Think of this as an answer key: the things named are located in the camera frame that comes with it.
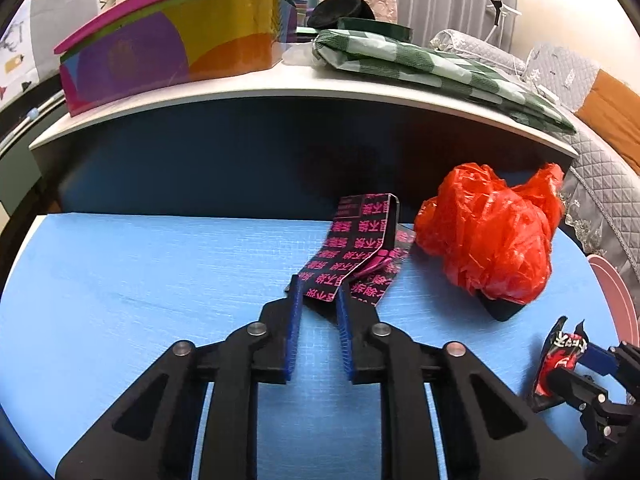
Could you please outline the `red plastic bag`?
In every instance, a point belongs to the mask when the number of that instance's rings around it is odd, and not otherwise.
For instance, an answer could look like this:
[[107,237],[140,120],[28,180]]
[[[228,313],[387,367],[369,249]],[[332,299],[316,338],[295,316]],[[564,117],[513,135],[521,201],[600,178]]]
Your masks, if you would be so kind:
[[448,280],[470,294],[530,304],[552,273],[563,179],[554,162],[515,186],[487,165],[454,167],[414,219],[416,244],[441,258]]

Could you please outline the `colourful gift box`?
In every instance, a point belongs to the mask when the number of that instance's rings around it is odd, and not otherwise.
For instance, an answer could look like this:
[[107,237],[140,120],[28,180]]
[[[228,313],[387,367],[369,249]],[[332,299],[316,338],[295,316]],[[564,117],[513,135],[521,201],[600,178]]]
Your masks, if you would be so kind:
[[125,0],[55,47],[68,111],[269,70],[296,25],[293,0]]

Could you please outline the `blue table mat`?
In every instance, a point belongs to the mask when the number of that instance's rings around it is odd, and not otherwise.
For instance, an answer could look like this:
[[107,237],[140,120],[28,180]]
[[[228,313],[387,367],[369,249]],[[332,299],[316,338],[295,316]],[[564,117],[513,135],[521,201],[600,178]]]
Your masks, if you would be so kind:
[[[320,248],[319,221],[51,214],[32,227],[1,296],[1,404],[47,472],[173,342],[220,341],[279,299]],[[463,342],[526,393],[560,316],[602,347],[617,342],[582,251],[555,235],[540,297],[495,321],[436,259],[411,252],[378,304],[414,340]],[[263,479],[376,479],[378,389],[351,384],[329,319],[305,310],[292,380],[259,390]]]

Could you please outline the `grey covered television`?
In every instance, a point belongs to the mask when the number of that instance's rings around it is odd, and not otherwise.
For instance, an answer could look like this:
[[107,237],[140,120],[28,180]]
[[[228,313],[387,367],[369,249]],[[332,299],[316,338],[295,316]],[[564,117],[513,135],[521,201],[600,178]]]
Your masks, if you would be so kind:
[[99,0],[25,0],[1,37],[1,107],[55,75],[54,48],[99,13]]

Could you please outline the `green checked folded cloth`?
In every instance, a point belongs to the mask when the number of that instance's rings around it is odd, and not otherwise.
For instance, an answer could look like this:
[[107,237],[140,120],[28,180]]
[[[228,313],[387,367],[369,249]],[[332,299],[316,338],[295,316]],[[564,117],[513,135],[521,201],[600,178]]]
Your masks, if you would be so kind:
[[546,133],[570,136],[576,132],[542,96],[488,65],[457,54],[348,29],[322,30],[311,41],[311,50],[316,58],[342,72],[420,84],[445,96],[493,107]]

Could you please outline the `dark blue side table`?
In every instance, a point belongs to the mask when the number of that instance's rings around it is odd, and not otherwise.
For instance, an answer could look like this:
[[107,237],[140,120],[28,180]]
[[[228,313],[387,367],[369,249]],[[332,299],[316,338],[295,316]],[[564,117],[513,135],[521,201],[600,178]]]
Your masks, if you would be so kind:
[[30,151],[66,212],[310,220],[367,193],[396,195],[411,220],[465,162],[517,184],[577,156],[418,84],[282,63],[64,116]]

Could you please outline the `black hat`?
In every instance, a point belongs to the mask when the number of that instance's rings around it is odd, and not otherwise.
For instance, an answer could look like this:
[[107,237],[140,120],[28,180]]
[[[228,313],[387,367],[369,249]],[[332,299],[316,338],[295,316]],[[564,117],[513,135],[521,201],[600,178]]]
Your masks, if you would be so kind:
[[374,20],[375,15],[364,0],[322,0],[309,14],[307,26],[314,29],[337,28],[341,18]]

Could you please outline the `pink trash bin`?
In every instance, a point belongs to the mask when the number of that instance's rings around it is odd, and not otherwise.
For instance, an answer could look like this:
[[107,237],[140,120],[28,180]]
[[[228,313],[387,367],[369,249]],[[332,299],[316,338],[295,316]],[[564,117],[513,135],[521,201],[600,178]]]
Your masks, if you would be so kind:
[[589,255],[587,260],[608,304],[618,340],[638,346],[638,318],[625,282],[614,266],[602,256]]

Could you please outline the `black small object under bag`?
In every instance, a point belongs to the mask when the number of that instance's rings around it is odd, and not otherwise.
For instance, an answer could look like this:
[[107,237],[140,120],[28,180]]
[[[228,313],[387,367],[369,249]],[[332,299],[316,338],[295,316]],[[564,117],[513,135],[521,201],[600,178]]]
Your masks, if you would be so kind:
[[485,310],[498,322],[509,321],[524,308],[524,304],[517,304],[505,299],[491,299],[485,296],[480,290],[476,292],[476,298]]

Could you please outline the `orange cushion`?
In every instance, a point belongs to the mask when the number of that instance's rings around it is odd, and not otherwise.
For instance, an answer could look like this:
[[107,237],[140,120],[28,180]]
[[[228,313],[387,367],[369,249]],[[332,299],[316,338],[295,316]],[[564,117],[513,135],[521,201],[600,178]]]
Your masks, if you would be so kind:
[[599,70],[575,115],[640,174],[640,96]]

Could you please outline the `dark green tray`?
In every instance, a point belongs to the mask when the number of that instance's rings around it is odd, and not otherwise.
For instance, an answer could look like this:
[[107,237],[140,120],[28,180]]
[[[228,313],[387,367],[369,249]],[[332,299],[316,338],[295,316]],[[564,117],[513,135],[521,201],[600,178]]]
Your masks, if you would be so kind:
[[412,29],[410,27],[368,20],[367,18],[340,18],[337,21],[339,29],[358,30],[358,32],[373,32],[397,41],[410,42],[412,39]]

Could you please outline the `red black snack wrapper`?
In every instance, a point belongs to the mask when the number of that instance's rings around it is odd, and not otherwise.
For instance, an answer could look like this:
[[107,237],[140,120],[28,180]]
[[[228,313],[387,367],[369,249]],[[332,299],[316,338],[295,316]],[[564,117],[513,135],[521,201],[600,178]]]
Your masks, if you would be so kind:
[[563,403],[563,399],[554,393],[548,385],[548,376],[556,368],[574,370],[578,360],[586,353],[589,338],[584,323],[578,323],[571,333],[564,330],[567,317],[562,315],[548,333],[535,374],[535,379],[526,396],[527,405],[534,413]]

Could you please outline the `black pink printed wrapper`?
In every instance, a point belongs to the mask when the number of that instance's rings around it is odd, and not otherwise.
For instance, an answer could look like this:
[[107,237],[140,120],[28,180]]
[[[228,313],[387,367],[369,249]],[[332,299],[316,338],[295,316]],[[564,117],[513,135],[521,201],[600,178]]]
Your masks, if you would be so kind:
[[393,194],[343,197],[322,246],[297,273],[302,294],[330,302],[346,287],[352,298],[375,307],[416,239],[398,218],[399,200]]

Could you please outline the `dark green tv cabinet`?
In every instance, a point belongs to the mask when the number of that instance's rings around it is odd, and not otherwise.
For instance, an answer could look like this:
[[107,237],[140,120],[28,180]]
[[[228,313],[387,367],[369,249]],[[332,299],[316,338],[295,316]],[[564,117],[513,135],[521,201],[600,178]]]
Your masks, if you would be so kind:
[[64,94],[58,90],[38,106],[31,107],[1,140],[1,222],[8,221],[40,178],[29,144],[65,114]]

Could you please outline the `grey quilted sofa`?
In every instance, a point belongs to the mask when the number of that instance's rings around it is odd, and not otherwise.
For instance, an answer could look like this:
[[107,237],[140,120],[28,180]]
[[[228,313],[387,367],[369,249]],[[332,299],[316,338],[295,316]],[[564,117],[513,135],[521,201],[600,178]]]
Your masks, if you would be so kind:
[[498,68],[551,101],[576,129],[562,139],[578,153],[562,187],[565,223],[586,254],[598,254],[620,272],[633,300],[639,299],[639,175],[575,112],[601,67],[548,42],[536,44],[526,61],[454,29],[444,29],[431,47]]

